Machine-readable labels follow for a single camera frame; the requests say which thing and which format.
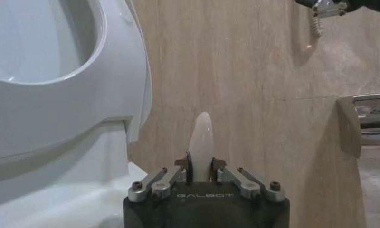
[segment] toilet base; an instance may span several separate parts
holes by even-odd
[[[121,227],[126,189],[145,172],[126,158],[121,122],[0,159],[0,228]]]

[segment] metal bracket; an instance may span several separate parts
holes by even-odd
[[[317,0],[315,4],[311,7],[314,16],[319,18],[342,16],[346,13],[347,3],[339,1],[334,3],[333,0]]]
[[[151,184],[161,179],[165,173],[166,168],[161,168],[161,170],[151,172],[139,182],[131,183],[131,187],[127,189],[130,202],[142,202],[146,199]]]
[[[191,163],[190,163],[190,153],[185,152],[185,156],[174,161],[174,166],[181,167],[181,177],[179,182],[191,183]]]
[[[271,182],[270,186],[266,187],[265,183],[259,181],[251,174],[242,168],[237,169],[238,172],[253,182],[259,185],[261,193],[267,201],[270,202],[282,202],[283,201],[283,189],[277,182]]]
[[[217,170],[217,182],[233,182],[239,189],[239,195],[253,199],[259,194],[259,186],[229,166]]]
[[[166,173],[159,181],[154,182],[150,186],[151,195],[158,199],[163,199],[170,195],[170,187],[175,181],[181,178],[181,167],[173,166],[167,168]]]

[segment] toilet seat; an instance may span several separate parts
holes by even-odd
[[[95,47],[66,75],[0,77],[0,228],[121,227],[127,187],[145,176],[126,144],[151,105],[133,5],[27,0],[21,6],[33,9],[34,1],[87,4]]]
[[[49,81],[0,80],[0,157],[61,143],[107,119],[125,121],[127,141],[137,138],[150,109],[139,30],[123,1],[87,3],[97,45],[86,63]]]

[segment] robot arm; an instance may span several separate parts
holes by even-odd
[[[298,4],[311,8],[321,18],[342,16],[365,6],[380,12],[380,0],[294,0]]]

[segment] white object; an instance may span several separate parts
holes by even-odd
[[[150,102],[129,1],[0,1],[0,228],[121,227]]]
[[[206,112],[202,112],[197,116],[189,143],[193,181],[209,181],[210,160],[214,153],[214,142],[210,117]]]

